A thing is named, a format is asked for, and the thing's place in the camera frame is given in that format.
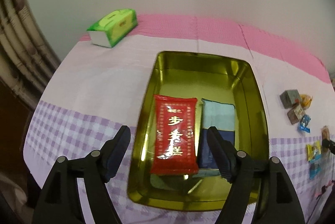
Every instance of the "metal tray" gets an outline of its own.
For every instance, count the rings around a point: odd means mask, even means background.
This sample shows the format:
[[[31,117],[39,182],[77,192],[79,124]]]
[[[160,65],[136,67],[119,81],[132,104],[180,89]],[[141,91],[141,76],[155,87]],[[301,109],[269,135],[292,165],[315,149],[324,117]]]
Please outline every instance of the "metal tray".
[[[197,97],[195,146],[199,145],[202,98],[236,108],[235,147],[254,159],[269,158],[266,118],[250,65],[242,60],[186,52],[158,54],[140,112],[128,179],[128,196],[147,206],[179,210],[220,210],[231,185],[220,176],[157,176],[150,174],[156,139],[153,95]],[[256,180],[249,202],[258,196]]]

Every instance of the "orange wrapper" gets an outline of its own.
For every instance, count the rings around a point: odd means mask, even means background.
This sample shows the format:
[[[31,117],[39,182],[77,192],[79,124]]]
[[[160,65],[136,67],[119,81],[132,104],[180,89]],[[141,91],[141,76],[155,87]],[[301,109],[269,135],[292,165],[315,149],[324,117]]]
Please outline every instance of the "orange wrapper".
[[[198,173],[194,122],[196,98],[155,95],[157,135],[151,173],[186,175]]]

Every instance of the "white side of tissue box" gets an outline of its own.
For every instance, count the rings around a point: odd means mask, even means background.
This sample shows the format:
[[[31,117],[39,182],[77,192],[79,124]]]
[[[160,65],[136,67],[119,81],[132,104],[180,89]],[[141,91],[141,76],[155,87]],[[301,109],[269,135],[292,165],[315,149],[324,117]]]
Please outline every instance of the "white side of tissue box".
[[[93,44],[112,48],[104,31],[88,31]]]

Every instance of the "table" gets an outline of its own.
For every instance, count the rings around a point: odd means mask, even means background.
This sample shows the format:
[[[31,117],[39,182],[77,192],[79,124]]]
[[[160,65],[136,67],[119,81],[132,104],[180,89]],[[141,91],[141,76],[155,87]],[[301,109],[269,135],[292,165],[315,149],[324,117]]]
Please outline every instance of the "table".
[[[218,54],[249,62],[264,104],[270,156],[283,162],[307,219],[321,186],[334,179],[333,155],[309,180],[305,146],[321,140],[328,125],[335,139],[335,93],[322,62],[300,45],[229,20],[174,15],[139,15],[138,26],[114,48],[92,45],[83,36],[45,89],[24,144],[24,160],[40,187],[56,158],[80,158],[100,149],[121,125],[132,139],[118,174],[107,184],[120,219],[127,223],[214,223],[219,211],[176,212],[146,207],[127,197],[127,178],[138,115],[156,55],[164,50]],[[292,126],[279,95],[298,89],[313,96],[307,113],[311,133]],[[83,181],[78,182],[87,223],[94,223]],[[243,223],[250,223],[251,204]],[[315,216],[320,213],[317,207]]]

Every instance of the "purple checkered pattern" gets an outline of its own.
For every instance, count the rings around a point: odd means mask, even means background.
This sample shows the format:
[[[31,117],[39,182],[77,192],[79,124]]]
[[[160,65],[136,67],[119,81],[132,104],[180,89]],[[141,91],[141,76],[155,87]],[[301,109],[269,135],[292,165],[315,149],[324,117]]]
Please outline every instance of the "purple checkered pattern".
[[[40,101],[33,115],[25,145],[53,165],[60,155],[68,159],[81,158],[112,139],[121,127],[120,123],[98,116],[85,115]],[[177,212],[136,204],[127,197],[127,179],[135,127],[130,127],[132,138],[117,175],[107,184],[111,200],[123,223],[214,223],[219,211]],[[306,161],[306,144],[312,144],[318,137],[271,139],[270,155],[283,162],[298,195],[318,188],[318,177],[309,180]],[[327,155],[323,163],[323,175],[333,177],[333,158]],[[78,180],[80,195],[85,194],[83,180]],[[246,217],[251,218],[254,204],[248,206]]]

